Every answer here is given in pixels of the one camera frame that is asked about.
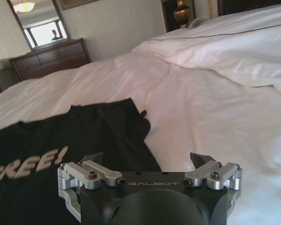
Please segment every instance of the pillowcase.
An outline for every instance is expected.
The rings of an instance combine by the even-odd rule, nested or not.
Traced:
[[[242,85],[281,91],[281,5],[228,15],[143,42],[146,52],[185,68],[208,68]]]

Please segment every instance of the screw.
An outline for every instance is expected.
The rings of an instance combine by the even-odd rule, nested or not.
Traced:
[[[65,169],[65,163],[62,163],[62,164],[60,164],[60,168],[62,169],[62,170],[64,170]]]
[[[192,187],[193,183],[192,183],[192,180],[188,180],[188,179],[184,179],[183,180],[183,184],[187,187]]]
[[[212,172],[210,174],[211,178],[214,179],[214,180],[218,180],[220,178],[220,175],[218,172]]]
[[[97,178],[97,173],[95,171],[89,172],[89,178],[90,179],[96,179]]]
[[[124,178],[117,179],[117,181],[116,181],[116,186],[117,187],[122,187],[124,185],[125,185],[125,179]]]

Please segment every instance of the black fabric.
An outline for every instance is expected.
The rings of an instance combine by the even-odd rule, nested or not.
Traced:
[[[139,114],[133,101],[127,99],[72,106],[66,114],[19,122],[1,130],[0,169],[19,165],[16,174],[6,170],[0,178],[0,225],[79,224],[58,197],[56,172],[62,162],[78,162],[85,155],[103,152],[102,165],[112,170],[160,171],[144,143],[150,130],[149,121],[143,118],[145,114]],[[58,162],[62,149],[67,151],[62,162]],[[37,171],[38,159],[52,150],[58,152],[50,167]],[[37,162],[28,169],[30,174],[15,178],[25,160],[32,156]]]

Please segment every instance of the wrinkled fabric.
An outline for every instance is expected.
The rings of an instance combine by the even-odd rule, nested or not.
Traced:
[[[193,170],[191,151],[239,163],[242,197],[228,224],[281,223],[281,93],[272,86],[133,52],[9,88],[0,94],[0,129],[128,97],[148,112],[145,143],[163,171]]]
[[[185,68],[207,68],[239,84],[281,92],[281,5],[216,18],[152,38],[134,51]]]

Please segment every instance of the white bed sheet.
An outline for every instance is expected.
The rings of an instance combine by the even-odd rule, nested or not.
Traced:
[[[13,86],[0,94],[0,129],[128,97],[148,111],[145,142],[162,170],[193,170],[191,151],[239,163],[244,188],[229,224],[281,224],[281,93],[271,86],[133,52]]]

